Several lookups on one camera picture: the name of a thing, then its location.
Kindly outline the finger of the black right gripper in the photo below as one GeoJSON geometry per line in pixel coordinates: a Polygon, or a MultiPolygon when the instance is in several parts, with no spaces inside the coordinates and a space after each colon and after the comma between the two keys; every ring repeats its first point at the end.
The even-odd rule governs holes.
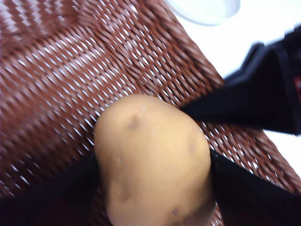
{"type": "Polygon", "coordinates": [[[256,43],[222,87],[194,99],[181,110],[197,121],[295,134],[295,59],[294,45],[256,43]]]}

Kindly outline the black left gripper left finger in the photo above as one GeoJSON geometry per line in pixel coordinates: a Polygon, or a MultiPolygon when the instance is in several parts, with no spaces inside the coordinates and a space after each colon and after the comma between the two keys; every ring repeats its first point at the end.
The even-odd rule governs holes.
{"type": "Polygon", "coordinates": [[[2,226],[86,226],[98,185],[94,154],[13,198],[0,200],[2,226]]]}

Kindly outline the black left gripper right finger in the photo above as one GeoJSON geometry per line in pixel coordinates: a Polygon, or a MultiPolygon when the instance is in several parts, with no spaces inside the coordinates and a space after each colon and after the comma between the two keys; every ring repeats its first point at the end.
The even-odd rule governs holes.
{"type": "Polygon", "coordinates": [[[301,197],[210,151],[214,195],[226,226],[299,226],[301,197]]]}

